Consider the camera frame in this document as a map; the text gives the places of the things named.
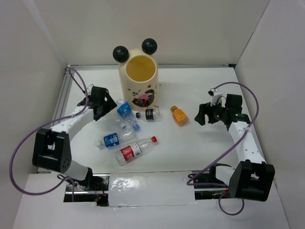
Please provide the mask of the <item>clear bottle white cap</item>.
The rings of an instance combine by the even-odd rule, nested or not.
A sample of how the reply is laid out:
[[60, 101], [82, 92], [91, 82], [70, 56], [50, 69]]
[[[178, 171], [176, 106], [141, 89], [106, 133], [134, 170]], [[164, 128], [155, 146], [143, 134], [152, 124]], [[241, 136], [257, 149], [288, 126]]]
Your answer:
[[126, 128], [126, 123], [124, 122], [124, 119], [118, 114], [115, 109], [111, 111], [111, 121], [120, 129]]

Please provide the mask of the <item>orange juice bottle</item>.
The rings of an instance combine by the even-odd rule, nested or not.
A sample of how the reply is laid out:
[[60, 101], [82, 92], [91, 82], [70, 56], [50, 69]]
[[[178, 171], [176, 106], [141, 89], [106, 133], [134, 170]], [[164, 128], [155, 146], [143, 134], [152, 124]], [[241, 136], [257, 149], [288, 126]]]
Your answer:
[[183, 126], [188, 123], [187, 115], [177, 106], [172, 106], [170, 110], [177, 125]]

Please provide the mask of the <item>red label red-cap bottle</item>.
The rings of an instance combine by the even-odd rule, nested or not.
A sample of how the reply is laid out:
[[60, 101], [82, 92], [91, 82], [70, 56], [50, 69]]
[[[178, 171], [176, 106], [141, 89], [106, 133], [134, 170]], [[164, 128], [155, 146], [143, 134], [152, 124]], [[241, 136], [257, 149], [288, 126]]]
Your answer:
[[119, 166], [124, 166], [134, 161], [138, 157], [149, 153], [154, 147], [155, 143], [157, 143], [157, 138], [155, 136], [141, 139], [117, 151], [115, 153], [115, 158]]

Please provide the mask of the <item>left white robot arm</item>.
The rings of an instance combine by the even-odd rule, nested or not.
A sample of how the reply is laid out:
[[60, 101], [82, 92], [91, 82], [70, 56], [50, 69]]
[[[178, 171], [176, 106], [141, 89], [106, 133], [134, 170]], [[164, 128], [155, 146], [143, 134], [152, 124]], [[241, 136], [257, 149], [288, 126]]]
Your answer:
[[94, 188], [99, 180], [94, 178], [91, 168], [72, 160], [70, 142], [83, 127], [116, 107], [108, 89], [92, 86], [88, 97], [77, 104], [69, 118], [36, 132], [32, 164], [72, 178], [83, 190]]

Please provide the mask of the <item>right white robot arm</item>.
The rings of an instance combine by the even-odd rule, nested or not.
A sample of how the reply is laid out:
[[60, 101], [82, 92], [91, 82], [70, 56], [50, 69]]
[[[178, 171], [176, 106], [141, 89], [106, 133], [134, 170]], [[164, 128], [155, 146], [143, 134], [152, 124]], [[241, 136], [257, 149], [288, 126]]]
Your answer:
[[273, 165], [266, 163], [249, 128], [250, 119], [242, 113], [242, 97], [228, 94], [222, 105], [220, 96], [201, 104], [195, 121], [200, 125], [223, 122], [231, 135], [238, 157], [235, 169], [215, 164], [209, 169], [208, 182], [213, 187], [228, 186], [232, 198], [265, 202], [275, 175]]

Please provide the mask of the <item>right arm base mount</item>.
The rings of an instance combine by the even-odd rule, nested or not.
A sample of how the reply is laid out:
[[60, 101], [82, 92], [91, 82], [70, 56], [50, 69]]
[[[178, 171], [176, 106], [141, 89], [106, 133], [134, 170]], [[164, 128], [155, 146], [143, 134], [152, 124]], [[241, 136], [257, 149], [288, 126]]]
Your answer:
[[195, 200], [218, 199], [228, 191], [228, 187], [222, 181], [214, 179], [209, 171], [192, 180], [190, 185], [194, 189]]

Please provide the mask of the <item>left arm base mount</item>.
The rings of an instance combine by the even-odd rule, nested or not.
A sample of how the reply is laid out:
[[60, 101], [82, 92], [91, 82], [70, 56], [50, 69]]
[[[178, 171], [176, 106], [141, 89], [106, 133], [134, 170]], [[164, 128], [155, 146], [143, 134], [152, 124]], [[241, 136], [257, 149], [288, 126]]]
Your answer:
[[74, 181], [66, 180], [66, 188], [63, 202], [92, 202], [96, 206], [107, 207], [109, 205], [109, 179], [110, 174], [93, 174], [94, 183], [90, 187], [84, 187]]

